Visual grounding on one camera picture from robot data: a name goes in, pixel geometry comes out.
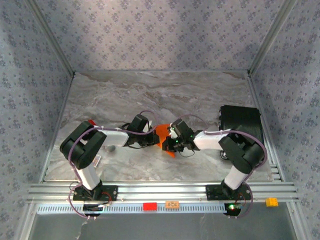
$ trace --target patterned wall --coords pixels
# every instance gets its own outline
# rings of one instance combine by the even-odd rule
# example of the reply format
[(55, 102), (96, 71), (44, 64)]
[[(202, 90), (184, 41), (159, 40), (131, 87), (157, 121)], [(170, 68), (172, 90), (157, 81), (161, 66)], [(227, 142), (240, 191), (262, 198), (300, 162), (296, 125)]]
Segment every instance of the patterned wall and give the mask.
[(25, 184), (39, 181), (65, 73), (22, 0), (0, 1), (0, 239), (12, 239)]
[(283, 0), (38, 0), (71, 66), (243, 70)]
[(254, 77), (289, 181), (320, 239), (320, 2), (299, 1)]

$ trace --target gray marble table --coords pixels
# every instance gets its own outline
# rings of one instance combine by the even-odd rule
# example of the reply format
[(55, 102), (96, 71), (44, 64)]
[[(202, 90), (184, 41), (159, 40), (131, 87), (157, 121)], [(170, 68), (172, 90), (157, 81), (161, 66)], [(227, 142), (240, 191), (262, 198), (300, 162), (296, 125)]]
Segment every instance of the gray marble table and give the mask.
[[(46, 181), (74, 180), (67, 160), (60, 153), (62, 141), (82, 122), (93, 119), (97, 125), (118, 127), (131, 122), (142, 110), (157, 113), (160, 124), (192, 113), (203, 118), (209, 130), (217, 130), (219, 108), (223, 105), (253, 107), (247, 83), (241, 77), (223, 72), (94, 72), (77, 73), (70, 88), (62, 121), (49, 157)], [(187, 117), (194, 130), (205, 125)], [(143, 149), (116, 147), (98, 154), (97, 174), (103, 181), (221, 181), (231, 164), (221, 160), (217, 150), (195, 152), (185, 158), (170, 157), (157, 146)], [(267, 162), (250, 181), (272, 178)]]

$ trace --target orange block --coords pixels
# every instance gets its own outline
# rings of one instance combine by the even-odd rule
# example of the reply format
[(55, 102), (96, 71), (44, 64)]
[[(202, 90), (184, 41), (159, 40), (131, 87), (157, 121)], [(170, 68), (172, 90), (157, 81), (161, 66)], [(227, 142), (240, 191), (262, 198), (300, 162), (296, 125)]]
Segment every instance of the orange block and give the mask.
[[(162, 144), (166, 140), (167, 137), (170, 136), (168, 127), (170, 127), (170, 124), (161, 124), (156, 126), (155, 133), (159, 136), (159, 143), (157, 144), (162, 149)], [(175, 158), (176, 154), (171, 151), (165, 151), (167, 154), (169, 154), (171, 157)]]

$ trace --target sticker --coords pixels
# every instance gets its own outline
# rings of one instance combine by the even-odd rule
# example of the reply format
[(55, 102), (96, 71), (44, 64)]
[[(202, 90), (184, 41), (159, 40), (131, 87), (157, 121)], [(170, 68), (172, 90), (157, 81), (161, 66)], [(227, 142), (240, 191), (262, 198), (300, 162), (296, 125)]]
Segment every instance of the sticker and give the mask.
[(165, 201), (166, 209), (178, 209), (180, 206), (179, 201)]
[(96, 168), (100, 162), (101, 156), (100, 155), (96, 155), (93, 159), (93, 166)]

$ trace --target floral wallpaper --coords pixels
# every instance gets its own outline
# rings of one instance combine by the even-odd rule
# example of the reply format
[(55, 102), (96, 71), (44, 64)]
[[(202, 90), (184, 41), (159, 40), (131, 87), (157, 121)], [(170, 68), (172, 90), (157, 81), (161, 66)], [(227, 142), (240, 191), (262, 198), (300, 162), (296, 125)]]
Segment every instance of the floral wallpaper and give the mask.
[(297, 3), (254, 76), (288, 181), (320, 239), (320, 2)]
[(71, 66), (243, 70), (283, 0), (38, 0)]
[(69, 77), (22, 0), (0, 1), (0, 239), (39, 181)]

